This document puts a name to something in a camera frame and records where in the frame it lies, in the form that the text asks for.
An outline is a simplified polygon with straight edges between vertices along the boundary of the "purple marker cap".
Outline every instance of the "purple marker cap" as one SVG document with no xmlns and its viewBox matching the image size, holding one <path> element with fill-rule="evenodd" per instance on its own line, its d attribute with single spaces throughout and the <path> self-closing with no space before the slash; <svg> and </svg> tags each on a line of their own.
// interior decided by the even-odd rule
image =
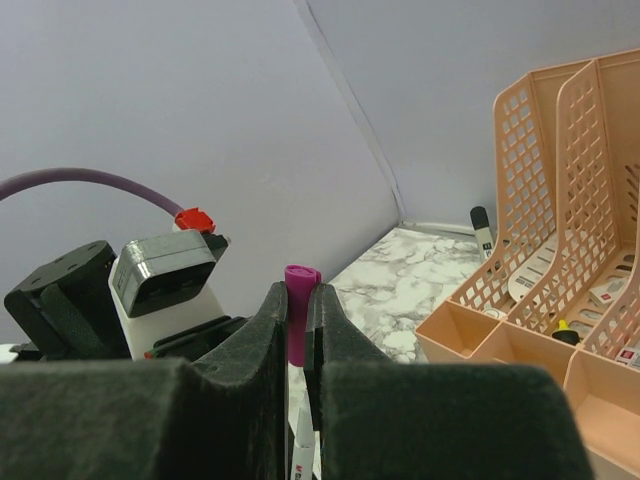
<svg viewBox="0 0 640 480">
<path fill-rule="evenodd" d="M 322 274 L 314 268 L 289 265 L 284 269 L 284 283 L 289 296 L 289 362 L 304 366 L 304 332 L 311 291 L 322 281 Z"/>
</svg>

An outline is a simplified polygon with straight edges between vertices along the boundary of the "marble surface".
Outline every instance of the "marble surface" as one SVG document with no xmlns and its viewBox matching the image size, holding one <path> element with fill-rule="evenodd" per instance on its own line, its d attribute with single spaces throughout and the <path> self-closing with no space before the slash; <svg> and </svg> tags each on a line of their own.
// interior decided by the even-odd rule
<svg viewBox="0 0 640 480">
<path fill-rule="evenodd" d="M 396 228 L 329 282 L 353 324 L 392 359 L 425 361 L 415 328 L 480 266 L 475 239 L 459 238 Z M 294 431 L 304 390 L 302 369 L 290 366 Z M 314 472 L 320 478 L 318 448 Z"/>
</svg>

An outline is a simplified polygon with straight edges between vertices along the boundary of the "plastic mesh holder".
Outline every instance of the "plastic mesh holder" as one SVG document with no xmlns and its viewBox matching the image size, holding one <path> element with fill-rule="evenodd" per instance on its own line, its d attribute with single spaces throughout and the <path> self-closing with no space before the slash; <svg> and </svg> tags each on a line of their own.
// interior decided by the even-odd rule
<svg viewBox="0 0 640 480">
<path fill-rule="evenodd" d="M 452 295 L 479 311 L 508 309 L 509 275 L 555 230 L 553 161 L 543 147 L 530 76 L 496 99 L 494 117 L 500 237 L 491 258 Z"/>
<path fill-rule="evenodd" d="M 558 95 L 558 248 L 542 279 L 508 320 L 541 333 L 555 329 L 620 250 L 598 69 L 593 61 Z"/>
<path fill-rule="evenodd" d="M 584 340 L 587 351 L 614 359 L 627 345 L 640 342 L 640 242 L 636 243 L 635 262 L 624 292 Z"/>
</svg>

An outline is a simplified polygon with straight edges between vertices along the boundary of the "peach plastic file organizer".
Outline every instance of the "peach plastic file organizer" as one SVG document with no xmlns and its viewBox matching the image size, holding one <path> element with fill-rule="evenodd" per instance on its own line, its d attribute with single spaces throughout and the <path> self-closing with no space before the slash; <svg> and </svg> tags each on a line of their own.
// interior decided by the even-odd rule
<svg viewBox="0 0 640 480">
<path fill-rule="evenodd" d="M 497 248 L 417 328 L 420 344 L 432 362 L 546 368 L 598 474 L 640 478 L 640 370 L 614 361 L 640 342 L 640 50 L 530 72 L 494 116 Z M 514 299 L 509 278 L 554 232 L 550 265 Z M 611 277 L 628 282 L 605 310 L 589 289 Z M 550 337 L 563 318 L 585 326 L 575 347 Z"/>
</svg>

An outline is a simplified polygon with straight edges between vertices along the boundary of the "black foam pad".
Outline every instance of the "black foam pad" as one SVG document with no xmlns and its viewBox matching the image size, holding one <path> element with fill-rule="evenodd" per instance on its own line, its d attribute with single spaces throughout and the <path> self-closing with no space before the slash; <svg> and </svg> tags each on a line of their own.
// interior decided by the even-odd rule
<svg viewBox="0 0 640 480">
<path fill-rule="evenodd" d="M 130 358 L 109 291 L 116 255 L 92 242 L 38 267 L 4 299 L 48 359 Z"/>
<path fill-rule="evenodd" d="M 286 288 L 195 366 L 0 368 L 0 478 L 283 479 Z"/>
<path fill-rule="evenodd" d="M 313 429 L 322 435 L 322 371 L 330 362 L 390 362 L 378 347 L 351 323 L 335 288 L 318 284 L 311 293 L 304 346 L 304 376 L 309 392 Z"/>
<path fill-rule="evenodd" d="M 338 362 L 323 379 L 323 480 L 593 478 L 535 367 Z"/>
</svg>

